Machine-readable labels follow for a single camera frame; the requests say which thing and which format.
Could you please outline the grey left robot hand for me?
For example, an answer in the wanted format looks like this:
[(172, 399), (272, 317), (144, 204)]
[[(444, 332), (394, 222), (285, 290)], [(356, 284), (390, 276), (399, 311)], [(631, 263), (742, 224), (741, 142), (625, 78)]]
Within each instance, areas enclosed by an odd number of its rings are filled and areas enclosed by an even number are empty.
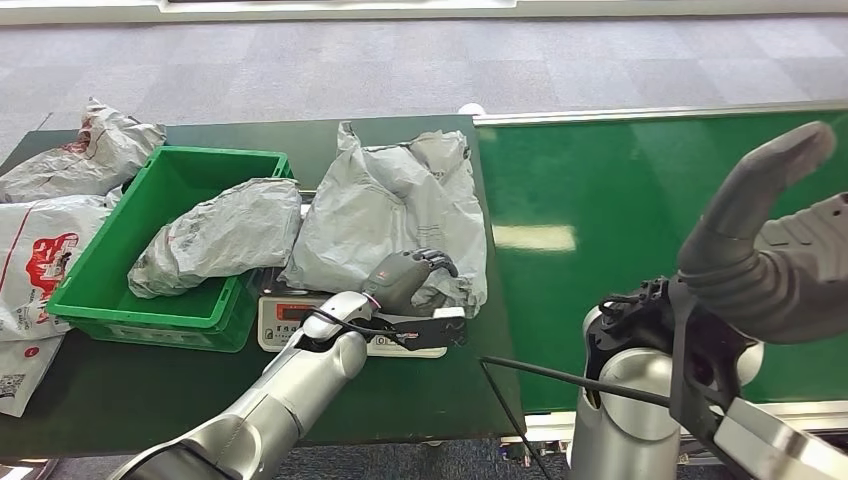
[(419, 305), (413, 297), (430, 275), (440, 269), (456, 278), (458, 269), (446, 253), (432, 248), (404, 250), (388, 255), (363, 281), (361, 290), (386, 314), (425, 317), (440, 308), (445, 295), (436, 293)]

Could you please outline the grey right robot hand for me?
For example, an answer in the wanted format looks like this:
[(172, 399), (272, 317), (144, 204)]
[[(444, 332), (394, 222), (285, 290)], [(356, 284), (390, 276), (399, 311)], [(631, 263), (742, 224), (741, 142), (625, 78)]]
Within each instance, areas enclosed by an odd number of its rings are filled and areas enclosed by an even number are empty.
[(800, 344), (846, 332), (846, 193), (769, 217), (781, 194), (823, 165), (836, 144), (832, 127), (813, 121), (747, 153), (679, 250), (688, 290), (740, 333)]

